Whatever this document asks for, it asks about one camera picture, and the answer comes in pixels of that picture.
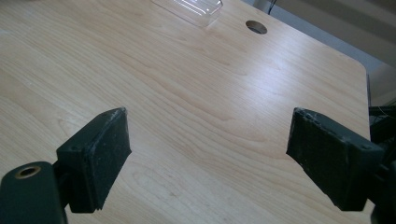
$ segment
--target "worn rubber pad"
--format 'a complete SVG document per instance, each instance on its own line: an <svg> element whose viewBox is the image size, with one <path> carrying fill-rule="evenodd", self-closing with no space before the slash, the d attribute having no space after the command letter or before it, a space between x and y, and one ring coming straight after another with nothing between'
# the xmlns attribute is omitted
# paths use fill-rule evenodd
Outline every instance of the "worn rubber pad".
<svg viewBox="0 0 396 224"><path fill-rule="evenodd" d="M370 190L370 175L384 151L322 114L295 108L287 154L334 205L343 211L361 211Z"/></svg>
<svg viewBox="0 0 396 224"><path fill-rule="evenodd" d="M68 203L74 213L102 209L131 154L125 108L98 115L57 149L57 167L71 175Z"/></svg>

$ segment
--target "black clamp jaw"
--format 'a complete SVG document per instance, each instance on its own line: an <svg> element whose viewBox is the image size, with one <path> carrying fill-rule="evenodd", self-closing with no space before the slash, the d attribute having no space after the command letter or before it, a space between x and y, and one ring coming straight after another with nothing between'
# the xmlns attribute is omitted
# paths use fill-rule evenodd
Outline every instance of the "black clamp jaw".
<svg viewBox="0 0 396 224"><path fill-rule="evenodd" d="M287 154L342 211L362 211L369 199L372 223L396 223L394 151L322 114L294 109Z"/></svg>
<svg viewBox="0 0 396 224"><path fill-rule="evenodd" d="M126 109L98 115L57 150L51 165L37 161L8 172L0 188L0 223L67 223L73 213L102 209L131 154Z"/></svg>

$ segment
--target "light wood grain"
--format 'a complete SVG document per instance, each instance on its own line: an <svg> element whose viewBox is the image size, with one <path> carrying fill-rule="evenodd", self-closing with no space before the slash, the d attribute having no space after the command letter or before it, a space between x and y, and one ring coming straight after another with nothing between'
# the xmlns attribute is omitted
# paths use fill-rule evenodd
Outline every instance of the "light wood grain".
<svg viewBox="0 0 396 224"><path fill-rule="evenodd" d="M206 28L143 0L0 2L0 176L121 105L133 153L70 223L369 223L285 154L296 106L369 137L356 61L236 0Z"/></svg>

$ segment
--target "clear plastic container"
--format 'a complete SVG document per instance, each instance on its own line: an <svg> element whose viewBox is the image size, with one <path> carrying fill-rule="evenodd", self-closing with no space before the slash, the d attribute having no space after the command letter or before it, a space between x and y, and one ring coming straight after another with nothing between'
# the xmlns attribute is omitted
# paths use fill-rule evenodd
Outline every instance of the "clear plastic container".
<svg viewBox="0 0 396 224"><path fill-rule="evenodd" d="M196 26L208 26L220 13L221 0L151 0Z"/></svg>

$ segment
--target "grommet hole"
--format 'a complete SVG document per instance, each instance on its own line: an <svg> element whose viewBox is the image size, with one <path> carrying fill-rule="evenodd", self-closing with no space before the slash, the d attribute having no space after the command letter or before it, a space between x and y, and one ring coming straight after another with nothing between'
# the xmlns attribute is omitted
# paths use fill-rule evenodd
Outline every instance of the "grommet hole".
<svg viewBox="0 0 396 224"><path fill-rule="evenodd" d="M41 167L39 167L39 166L28 166L23 169L20 169L15 174L15 178L17 178L17 179L29 178L33 175L36 175L38 172L40 172L40 170L41 170Z"/></svg>
<svg viewBox="0 0 396 224"><path fill-rule="evenodd" d="M259 35L267 34L267 28L258 21L247 21L247 28Z"/></svg>

